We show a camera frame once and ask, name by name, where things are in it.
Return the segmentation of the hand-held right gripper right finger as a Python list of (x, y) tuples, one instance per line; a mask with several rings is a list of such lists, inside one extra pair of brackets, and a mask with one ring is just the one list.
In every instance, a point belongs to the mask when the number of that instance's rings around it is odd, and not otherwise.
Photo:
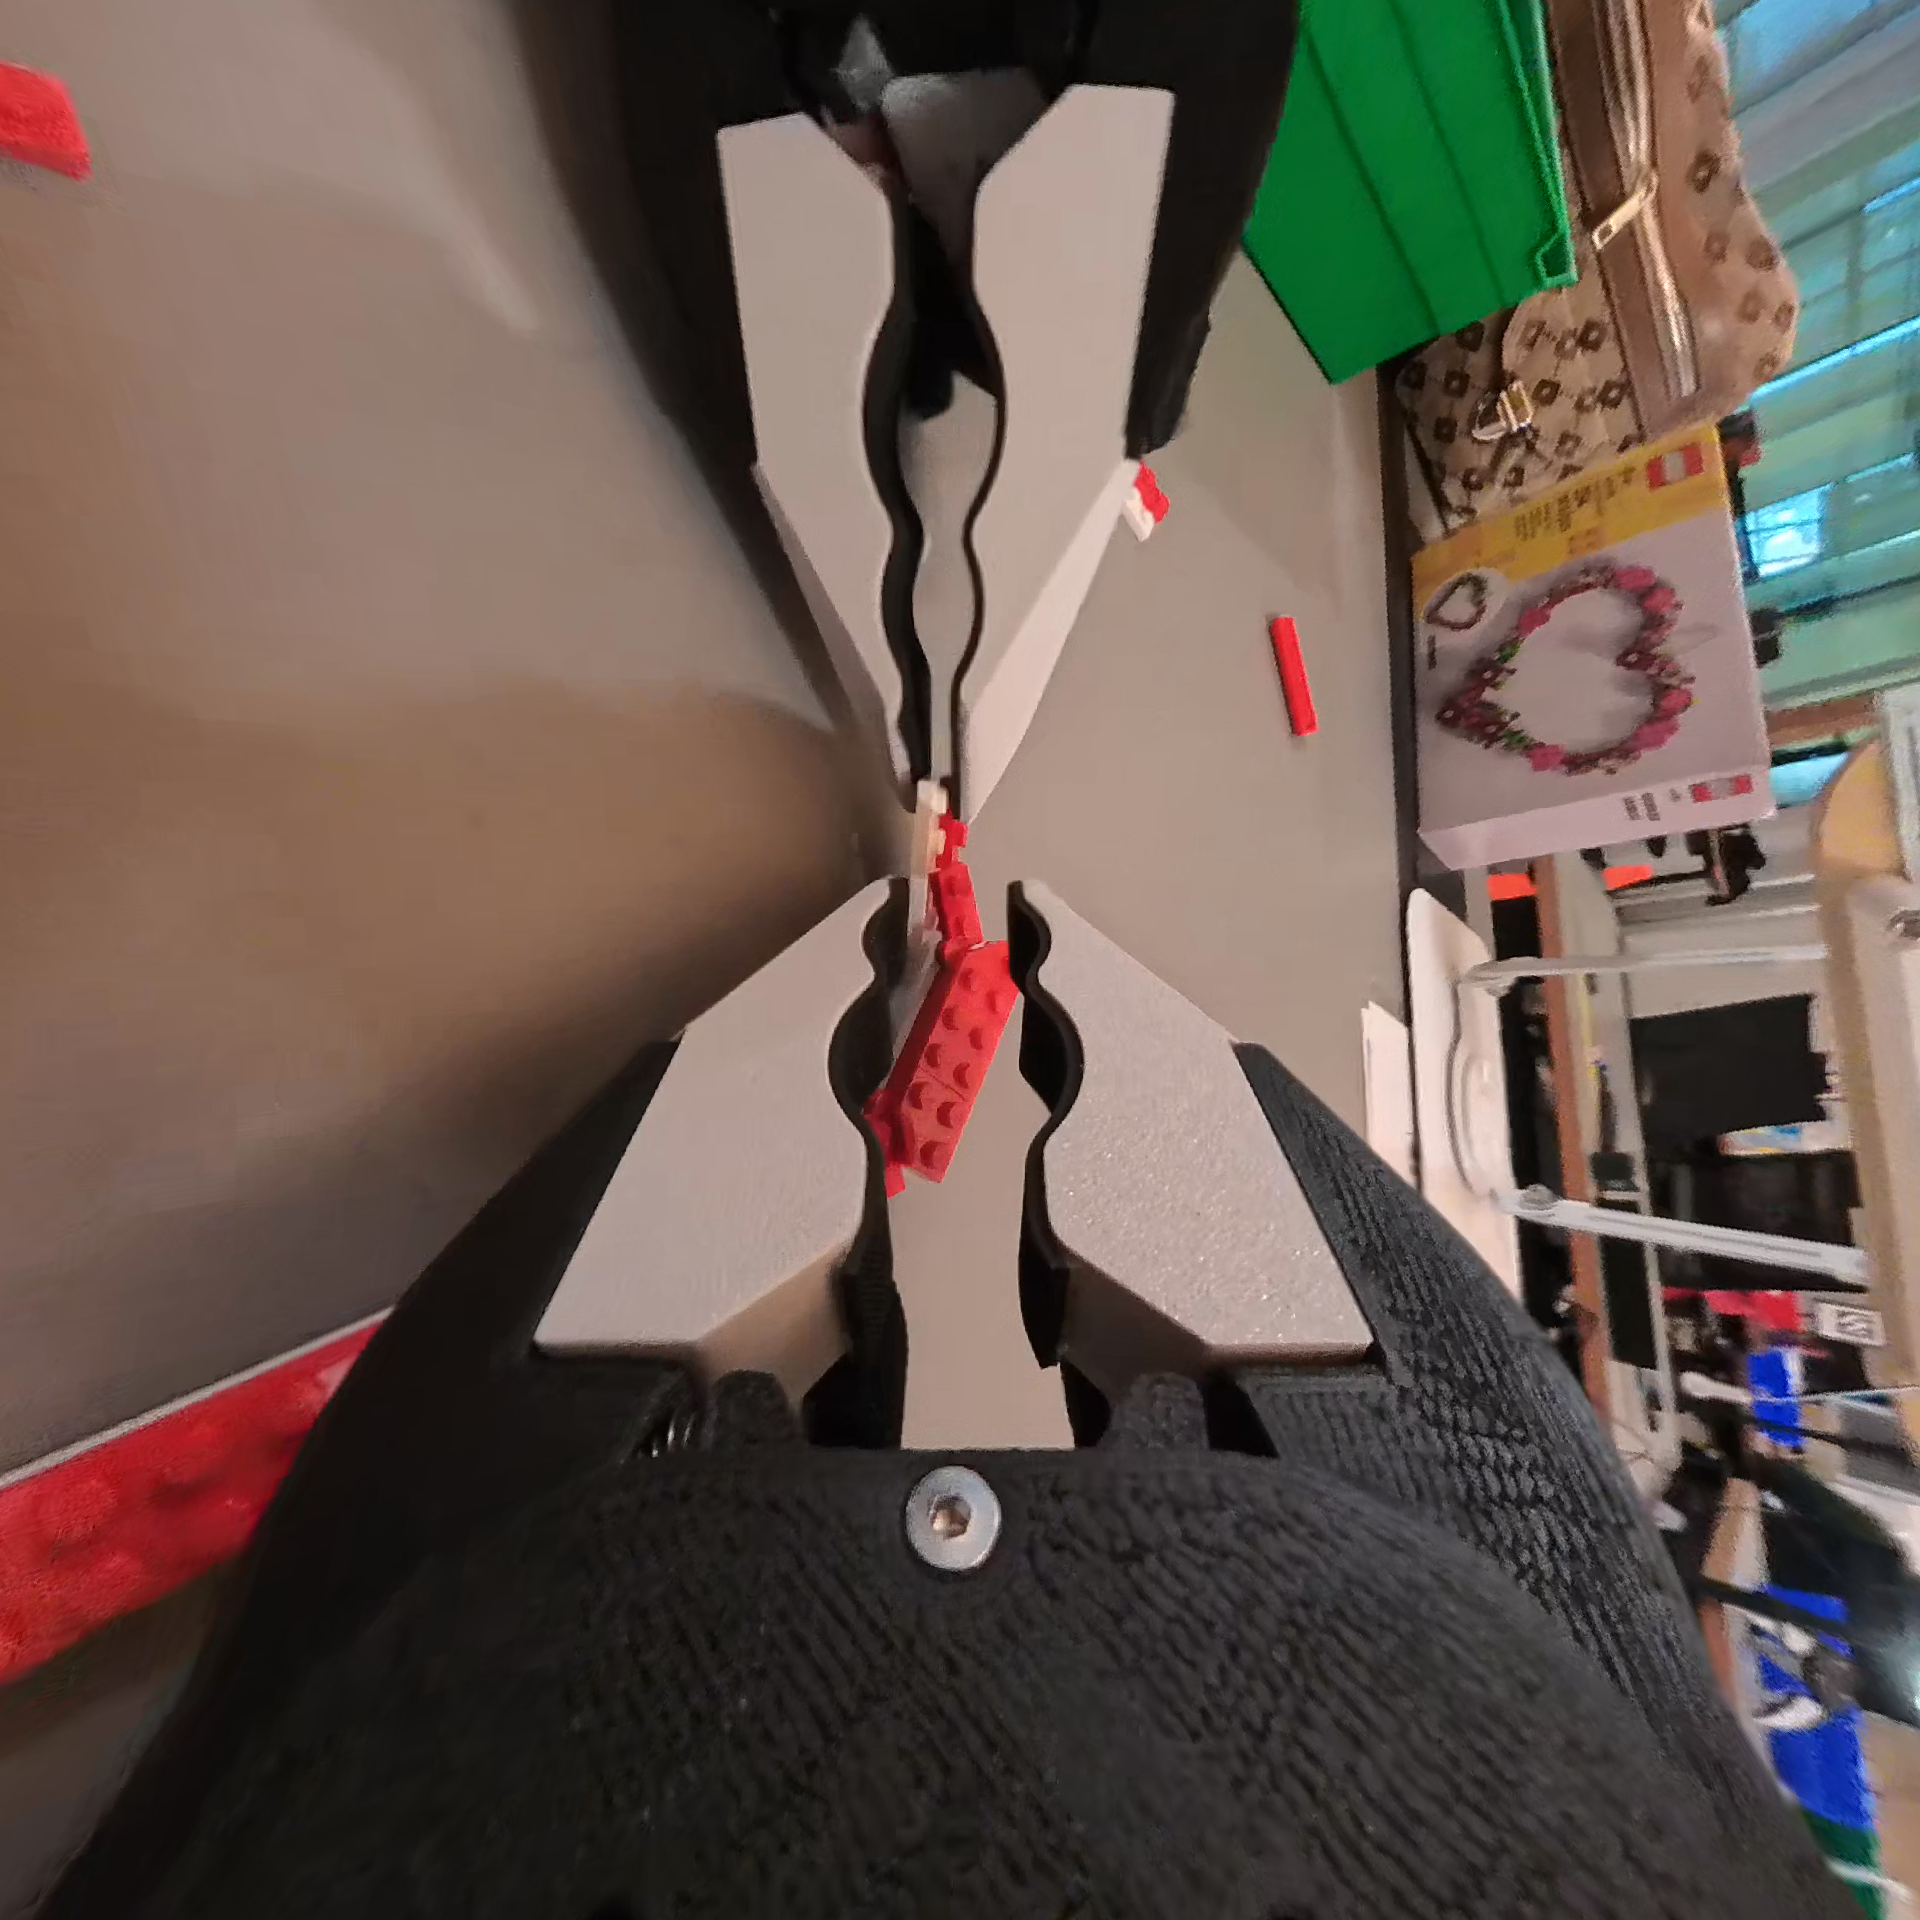
[(1005, 895), (1024, 1159), (1020, 1294), (1043, 1366), (1221, 1373), (1374, 1349), (1228, 1027), (1037, 881)]

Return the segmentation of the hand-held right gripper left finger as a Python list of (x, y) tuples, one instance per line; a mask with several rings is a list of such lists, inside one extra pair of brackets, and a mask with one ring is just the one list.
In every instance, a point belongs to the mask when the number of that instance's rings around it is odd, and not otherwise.
[(538, 1322), (541, 1353), (769, 1373), (893, 1446), (905, 1313), (880, 1146), (905, 881), (876, 881), (684, 1027)]

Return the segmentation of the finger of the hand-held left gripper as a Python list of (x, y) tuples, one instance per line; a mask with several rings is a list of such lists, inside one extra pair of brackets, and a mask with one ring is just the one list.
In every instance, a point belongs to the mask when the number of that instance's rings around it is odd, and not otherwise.
[(976, 193), (971, 290), (1000, 441), (968, 527), (976, 636), (953, 692), (970, 823), (1037, 713), (1137, 482), (1128, 421), (1170, 121), (1163, 86), (1069, 86)]
[(931, 773), (915, 618), (924, 530), (901, 461), (916, 327), (901, 188), (787, 113), (715, 138), (755, 482), (853, 717), (893, 786)]

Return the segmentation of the red and white lego assembly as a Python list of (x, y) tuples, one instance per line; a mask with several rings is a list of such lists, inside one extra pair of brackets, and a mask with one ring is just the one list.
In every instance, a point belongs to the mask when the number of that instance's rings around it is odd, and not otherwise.
[(953, 811), (947, 785), (920, 781), (897, 1049), (861, 1108), (888, 1197), (910, 1182), (947, 1178), (1018, 1007), (1011, 949), (985, 933), (968, 843), (970, 827)]

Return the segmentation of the lego set box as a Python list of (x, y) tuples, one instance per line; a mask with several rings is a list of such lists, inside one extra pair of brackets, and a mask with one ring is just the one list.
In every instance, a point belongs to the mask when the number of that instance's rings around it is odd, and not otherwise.
[(1770, 817), (1770, 734), (1712, 423), (1420, 546), (1420, 831), (1452, 868)]

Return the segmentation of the large red lego baseplate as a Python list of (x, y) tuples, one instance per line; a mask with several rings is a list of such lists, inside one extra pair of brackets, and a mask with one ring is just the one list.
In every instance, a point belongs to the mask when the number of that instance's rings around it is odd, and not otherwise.
[(370, 1337), (346, 1327), (2, 1477), (2, 1683), (233, 1562)]

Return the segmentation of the red lego brick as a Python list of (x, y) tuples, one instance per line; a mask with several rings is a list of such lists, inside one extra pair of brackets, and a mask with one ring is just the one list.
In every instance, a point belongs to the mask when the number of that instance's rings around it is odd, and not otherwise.
[(2, 161), (67, 180), (89, 180), (86, 132), (60, 78), (2, 62)]

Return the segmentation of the green plastic bin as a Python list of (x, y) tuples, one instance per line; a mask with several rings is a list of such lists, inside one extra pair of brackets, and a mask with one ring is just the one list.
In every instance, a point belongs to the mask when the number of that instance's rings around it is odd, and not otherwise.
[(1332, 387), (1571, 286), (1546, 4), (1301, 4), (1242, 249)]

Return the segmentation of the white paper sheets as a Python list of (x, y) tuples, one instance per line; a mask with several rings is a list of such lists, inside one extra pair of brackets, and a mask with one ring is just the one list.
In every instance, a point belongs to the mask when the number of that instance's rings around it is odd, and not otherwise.
[(1408, 1187), (1422, 1187), (1420, 1119), (1406, 1025), (1378, 1002), (1361, 1007), (1363, 1137)]

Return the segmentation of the white flat pad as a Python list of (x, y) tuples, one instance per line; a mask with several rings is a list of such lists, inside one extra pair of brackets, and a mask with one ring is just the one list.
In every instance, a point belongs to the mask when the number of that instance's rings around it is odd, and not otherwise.
[(1404, 945), (1414, 1182), (1522, 1302), (1524, 1182), (1514, 1164), (1501, 1002), (1477, 978), (1493, 956), (1429, 892), (1406, 901)]

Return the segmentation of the brown patterned handbag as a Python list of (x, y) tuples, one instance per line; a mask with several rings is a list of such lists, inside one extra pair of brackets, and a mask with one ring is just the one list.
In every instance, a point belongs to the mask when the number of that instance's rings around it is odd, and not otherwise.
[(1397, 379), (1437, 535), (1744, 410), (1798, 294), (1749, 196), (1712, 4), (1546, 6), (1571, 283), (1414, 353)]

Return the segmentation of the black monitor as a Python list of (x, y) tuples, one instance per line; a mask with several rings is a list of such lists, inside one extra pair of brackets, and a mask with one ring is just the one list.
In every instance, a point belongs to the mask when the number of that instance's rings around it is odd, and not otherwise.
[(1645, 1149), (1668, 1157), (1720, 1137), (1822, 1119), (1829, 1068), (1811, 1028), (1809, 994), (1633, 1018)]

